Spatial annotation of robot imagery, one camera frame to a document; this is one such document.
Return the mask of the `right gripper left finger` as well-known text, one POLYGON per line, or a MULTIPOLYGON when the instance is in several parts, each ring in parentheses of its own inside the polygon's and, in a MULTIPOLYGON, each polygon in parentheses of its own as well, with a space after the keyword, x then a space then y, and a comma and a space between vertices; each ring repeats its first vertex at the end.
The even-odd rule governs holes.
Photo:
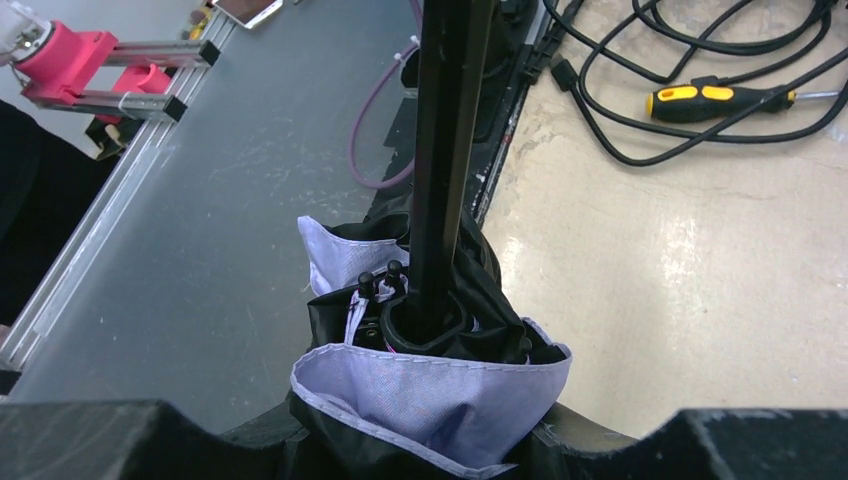
POLYGON ((1 407, 4 479, 275 479, 304 428, 280 405, 214 434, 161 400, 1 407))

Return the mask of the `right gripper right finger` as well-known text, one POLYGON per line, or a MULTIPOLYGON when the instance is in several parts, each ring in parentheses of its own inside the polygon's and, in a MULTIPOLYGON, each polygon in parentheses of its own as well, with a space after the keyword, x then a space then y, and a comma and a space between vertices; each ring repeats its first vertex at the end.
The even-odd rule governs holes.
POLYGON ((529 437, 532 479, 844 479, 844 409, 683 409, 642 439, 557 405, 529 437))

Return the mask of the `lilac black folding umbrella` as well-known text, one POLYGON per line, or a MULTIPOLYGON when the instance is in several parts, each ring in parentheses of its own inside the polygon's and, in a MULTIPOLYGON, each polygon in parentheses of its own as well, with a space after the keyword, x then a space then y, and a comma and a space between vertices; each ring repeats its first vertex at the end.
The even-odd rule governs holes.
POLYGON ((513 309, 464 209, 495 1, 419 16, 412 189, 363 223, 299 221, 315 298, 282 479, 565 479, 544 423, 572 356, 513 309))

